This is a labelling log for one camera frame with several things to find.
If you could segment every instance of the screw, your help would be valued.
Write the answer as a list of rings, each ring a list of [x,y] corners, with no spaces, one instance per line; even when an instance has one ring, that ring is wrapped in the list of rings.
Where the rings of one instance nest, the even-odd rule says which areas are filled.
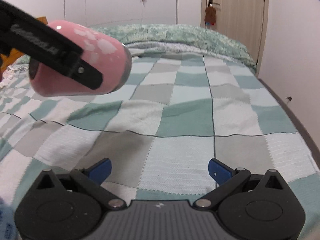
[[[118,208],[124,205],[124,201],[122,199],[111,199],[108,205],[113,208]]]
[[[196,201],[196,205],[198,207],[209,207],[211,205],[211,201],[209,199],[205,199],[205,198],[198,199]]]
[[[84,68],[83,67],[78,68],[78,73],[79,74],[82,74],[83,72],[84,72]]]

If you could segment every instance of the checkered bedspread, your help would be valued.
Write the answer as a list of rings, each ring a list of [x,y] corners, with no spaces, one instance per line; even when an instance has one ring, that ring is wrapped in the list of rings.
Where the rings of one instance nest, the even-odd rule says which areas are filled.
[[[103,187],[126,200],[189,199],[215,188],[208,162],[279,170],[320,217],[310,151],[275,99],[241,64],[190,53],[145,54],[118,91],[44,98],[26,72],[0,92],[0,193],[14,209],[42,169],[64,173],[102,158]]]

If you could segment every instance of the white logo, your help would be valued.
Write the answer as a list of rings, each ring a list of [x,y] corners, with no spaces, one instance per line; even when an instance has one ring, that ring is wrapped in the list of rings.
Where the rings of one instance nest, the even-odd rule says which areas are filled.
[[[159,203],[156,205],[157,208],[161,208],[162,206],[164,206],[164,204],[161,203],[161,202],[159,202]]]
[[[32,32],[28,32],[20,28],[19,24],[12,25],[10,31],[32,42],[41,49],[50,52],[52,55],[57,55],[57,53],[59,52],[59,49],[54,46],[50,46],[47,42],[41,41],[38,37],[35,37]]]

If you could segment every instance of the blue object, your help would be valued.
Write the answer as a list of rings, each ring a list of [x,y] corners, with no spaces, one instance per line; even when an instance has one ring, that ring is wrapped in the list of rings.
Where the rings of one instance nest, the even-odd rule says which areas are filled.
[[[103,159],[91,168],[85,171],[85,174],[89,179],[93,180],[98,185],[101,185],[102,182],[110,176],[112,170],[111,161],[109,159]]]
[[[219,184],[219,186],[227,182],[233,176],[231,171],[228,171],[214,160],[209,161],[208,170],[211,178],[213,178]]]
[[[0,198],[0,239],[15,240],[17,228],[14,224],[13,210]]]

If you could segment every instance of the brown hat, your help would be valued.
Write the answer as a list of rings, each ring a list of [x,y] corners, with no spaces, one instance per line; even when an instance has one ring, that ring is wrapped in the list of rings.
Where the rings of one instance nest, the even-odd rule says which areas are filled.
[[[216,18],[216,9],[212,6],[209,6],[205,9],[205,17],[204,17],[204,21],[206,23],[211,23],[214,24],[217,22],[217,18]]]

